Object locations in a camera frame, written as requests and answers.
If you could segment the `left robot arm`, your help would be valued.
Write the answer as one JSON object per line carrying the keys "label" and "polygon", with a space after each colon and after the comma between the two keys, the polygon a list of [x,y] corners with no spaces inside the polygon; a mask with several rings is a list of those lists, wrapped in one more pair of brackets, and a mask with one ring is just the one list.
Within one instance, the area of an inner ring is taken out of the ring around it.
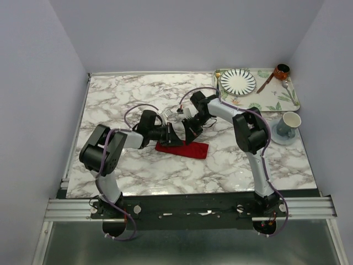
{"label": "left robot arm", "polygon": [[145,110],[132,129],[111,129],[99,124],[81,149],[79,161],[94,176],[99,198],[105,202],[103,211],[108,217],[116,218],[122,213],[119,202],[122,192],[114,171],[123,149],[143,149],[151,141],[166,147],[184,144],[171,123],[165,123],[156,112]]}

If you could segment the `red cloth napkin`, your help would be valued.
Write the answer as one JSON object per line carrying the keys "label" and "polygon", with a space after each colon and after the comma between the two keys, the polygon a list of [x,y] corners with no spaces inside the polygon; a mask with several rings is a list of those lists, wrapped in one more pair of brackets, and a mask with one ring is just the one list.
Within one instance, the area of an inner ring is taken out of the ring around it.
{"label": "red cloth napkin", "polygon": [[157,143],[155,150],[181,157],[205,160],[207,158],[208,148],[209,144],[192,142],[186,145],[185,141],[183,141],[183,146],[162,146],[160,143]]}

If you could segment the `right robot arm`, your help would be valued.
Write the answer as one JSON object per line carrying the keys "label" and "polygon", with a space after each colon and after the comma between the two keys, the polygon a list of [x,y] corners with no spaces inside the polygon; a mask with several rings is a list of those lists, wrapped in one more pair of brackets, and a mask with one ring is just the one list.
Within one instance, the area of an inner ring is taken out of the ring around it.
{"label": "right robot arm", "polygon": [[245,152],[253,174],[254,211],[260,216],[267,216],[279,199],[271,187],[265,158],[265,150],[270,142],[270,129],[259,109],[239,109],[222,102],[216,94],[207,97],[200,91],[193,93],[190,100],[197,113],[182,121],[185,144],[191,144],[200,136],[202,127],[211,118],[221,118],[233,124],[236,143]]}

